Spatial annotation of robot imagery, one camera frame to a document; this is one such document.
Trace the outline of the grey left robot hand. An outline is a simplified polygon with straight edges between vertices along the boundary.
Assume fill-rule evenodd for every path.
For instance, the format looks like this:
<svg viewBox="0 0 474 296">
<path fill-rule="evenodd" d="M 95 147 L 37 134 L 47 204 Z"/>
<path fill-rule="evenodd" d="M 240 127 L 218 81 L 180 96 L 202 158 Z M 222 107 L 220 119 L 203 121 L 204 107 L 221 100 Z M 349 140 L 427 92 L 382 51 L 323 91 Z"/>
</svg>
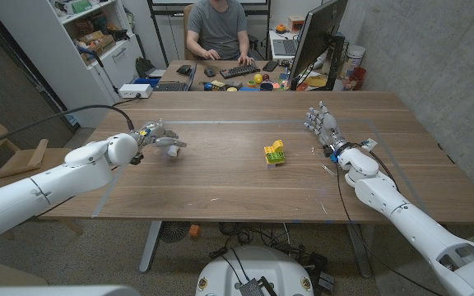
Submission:
<svg viewBox="0 0 474 296">
<path fill-rule="evenodd" d="M 165 128 L 162 121 L 145 123 L 138 132 L 137 144 L 139 150 L 148 145 L 167 147 L 167 154 L 171 157 L 176 157 L 179 150 L 187 146 L 178 134 Z"/>
</svg>

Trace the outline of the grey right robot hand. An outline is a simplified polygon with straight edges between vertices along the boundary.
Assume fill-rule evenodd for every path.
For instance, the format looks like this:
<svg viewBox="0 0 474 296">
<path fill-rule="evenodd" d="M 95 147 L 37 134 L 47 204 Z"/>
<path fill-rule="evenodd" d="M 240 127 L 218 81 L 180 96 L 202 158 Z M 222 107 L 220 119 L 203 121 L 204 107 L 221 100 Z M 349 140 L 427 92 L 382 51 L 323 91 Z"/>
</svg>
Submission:
<svg viewBox="0 0 474 296">
<path fill-rule="evenodd" d="M 351 143 L 342 135 L 337 120 L 322 101 L 319 102 L 318 109 L 310 107 L 306 116 L 309 121 L 304 125 L 318 137 L 327 157 L 338 158 L 344 150 L 351 148 Z"/>
</svg>

